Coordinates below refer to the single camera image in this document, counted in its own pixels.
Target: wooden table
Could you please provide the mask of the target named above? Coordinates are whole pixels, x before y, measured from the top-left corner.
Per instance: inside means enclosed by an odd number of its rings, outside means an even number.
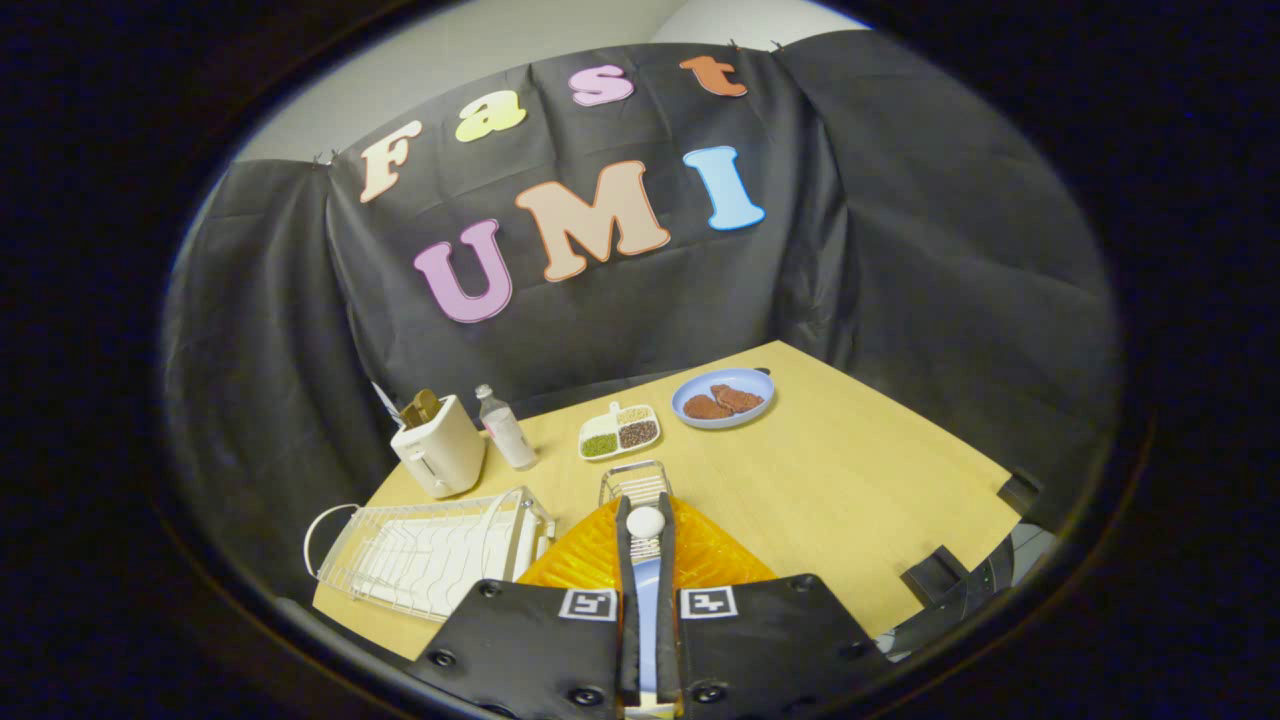
[[[773,406],[730,430],[680,421],[671,396],[685,380],[721,368],[768,368]],[[649,404],[662,438],[600,462],[577,456],[579,427],[617,401]],[[872,637],[922,606],[900,575],[940,544],[974,569],[1018,523],[996,492],[1009,473],[933,423],[782,342],[710,363],[608,397],[521,421],[539,462],[517,473],[488,448],[480,482],[461,496],[525,484],[563,536],[596,506],[613,465],[657,459],[676,496],[724,528],[780,577],[814,573]],[[433,502],[397,466],[369,506]],[[438,623],[387,610],[317,584],[314,606],[360,635],[417,659]]]

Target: plastic bottle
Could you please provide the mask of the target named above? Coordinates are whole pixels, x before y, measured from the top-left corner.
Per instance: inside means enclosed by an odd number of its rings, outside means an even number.
[[[525,438],[525,432],[520,429],[511,406],[494,397],[489,386],[477,387],[476,397],[480,400],[480,421],[489,430],[489,437],[507,462],[517,470],[527,470],[536,465],[538,454]]]

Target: pink letter u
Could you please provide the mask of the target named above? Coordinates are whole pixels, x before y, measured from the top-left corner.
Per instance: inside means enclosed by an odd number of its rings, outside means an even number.
[[[484,220],[462,231],[458,238],[470,245],[480,258],[480,268],[489,281],[484,295],[472,297],[462,292],[458,275],[449,264],[453,249],[448,242],[438,242],[419,252],[413,266],[426,275],[426,284],[444,314],[460,323],[479,323],[493,318],[511,301],[511,273],[498,251],[498,220]]]

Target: meat patty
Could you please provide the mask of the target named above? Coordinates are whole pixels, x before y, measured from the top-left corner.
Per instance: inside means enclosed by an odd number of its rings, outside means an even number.
[[[712,395],[716,396],[716,402],[719,406],[728,407],[733,413],[746,413],[764,402],[764,398],[759,395],[733,389],[728,386],[712,386]]]
[[[728,418],[732,414],[732,410],[718,405],[714,400],[707,397],[705,395],[695,395],[689,398],[689,402],[685,402],[685,415],[699,420],[719,420],[722,418]]]

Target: white toaster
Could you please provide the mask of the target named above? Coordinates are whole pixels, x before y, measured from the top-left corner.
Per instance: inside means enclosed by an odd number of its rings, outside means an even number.
[[[484,436],[471,424],[458,396],[440,398],[440,411],[430,423],[401,428],[392,450],[413,479],[431,497],[448,497],[471,489],[480,479]]]

